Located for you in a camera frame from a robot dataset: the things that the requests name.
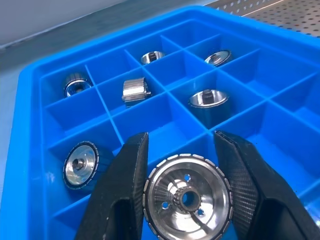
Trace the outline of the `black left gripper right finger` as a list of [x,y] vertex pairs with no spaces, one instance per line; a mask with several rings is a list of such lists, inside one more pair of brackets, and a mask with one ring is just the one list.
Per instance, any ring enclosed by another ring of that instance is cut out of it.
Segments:
[[218,166],[232,193],[232,223],[240,240],[318,240],[320,229],[285,179],[253,143],[217,130]]

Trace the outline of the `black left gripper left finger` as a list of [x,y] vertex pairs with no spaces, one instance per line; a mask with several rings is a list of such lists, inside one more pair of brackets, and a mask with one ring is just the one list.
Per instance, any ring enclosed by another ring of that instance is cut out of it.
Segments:
[[78,240],[139,240],[143,230],[143,189],[149,134],[127,139],[97,181],[76,233]]

